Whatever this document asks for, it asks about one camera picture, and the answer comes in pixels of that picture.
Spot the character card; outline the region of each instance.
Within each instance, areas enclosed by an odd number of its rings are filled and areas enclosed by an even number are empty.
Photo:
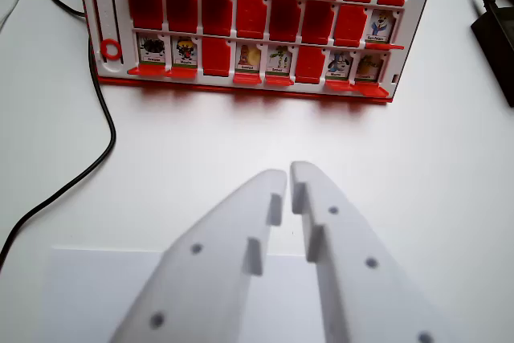
[[[393,11],[374,10],[369,19],[365,41],[370,43],[389,43],[396,18]]]
[[[164,35],[137,34],[139,63],[165,64]]]
[[[198,67],[198,49],[188,36],[173,36],[171,38],[173,67]]]
[[[289,76],[292,53],[287,46],[270,46],[267,49],[266,74],[270,76]]]
[[[238,43],[235,49],[235,71],[259,73],[260,50],[256,44]]]
[[[330,52],[326,78],[329,80],[347,80],[352,62],[353,58],[347,51]]]
[[[355,80],[377,82],[382,68],[382,54],[366,54],[359,61]]]

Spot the screw hole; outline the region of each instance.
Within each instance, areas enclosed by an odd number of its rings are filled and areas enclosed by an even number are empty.
[[[199,243],[196,243],[196,244],[193,244],[191,246],[191,253],[193,255],[197,255],[198,253],[200,253],[203,249],[203,245],[199,244]]]
[[[369,257],[368,259],[366,259],[366,265],[368,267],[374,269],[374,268],[378,267],[378,261],[374,257]]]
[[[434,343],[434,338],[429,333],[420,333],[418,340],[420,343]]]
[[[164,314],[162,312],[155,312],[150,317],[150,327],[159,329],[164,324]]]

